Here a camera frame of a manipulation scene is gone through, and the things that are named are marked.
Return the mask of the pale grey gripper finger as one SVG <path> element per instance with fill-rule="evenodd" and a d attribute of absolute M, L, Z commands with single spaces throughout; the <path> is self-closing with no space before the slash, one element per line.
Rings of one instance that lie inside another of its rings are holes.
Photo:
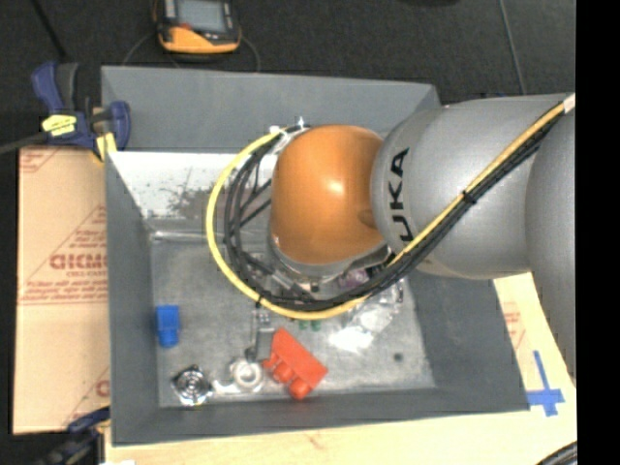
<path fill-rule="evenodd" d="M 251 314 L 248 334 L 248 345 L 244 350 L 244 356 L 249 362 L 256 361 L 256 336 L 258 327 L 258 313 L 253 311 Z"/>
<path fill-rule="evenodd" d="M 271 322 L 268 312 L 260 312 L 257 317 L 256 332 L 256 358 L 257 360 L 265 360 L 270 358 L 272 339 L 275 333 L 275 327 Z"/>

